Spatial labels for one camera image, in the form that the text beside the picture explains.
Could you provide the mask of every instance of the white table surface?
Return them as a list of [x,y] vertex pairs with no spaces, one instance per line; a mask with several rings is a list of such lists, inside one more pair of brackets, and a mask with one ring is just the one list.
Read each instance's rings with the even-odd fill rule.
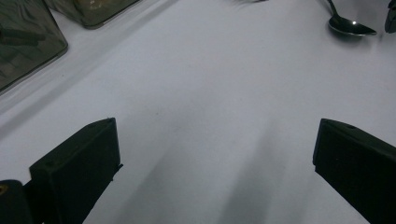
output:
[[147,0],[88,31],[54,13],[59,60],[0,96],[0,179],[117,119],[124,167],[85,224],[367,223],[314,172],[321,118],[396,146],[389,0]]

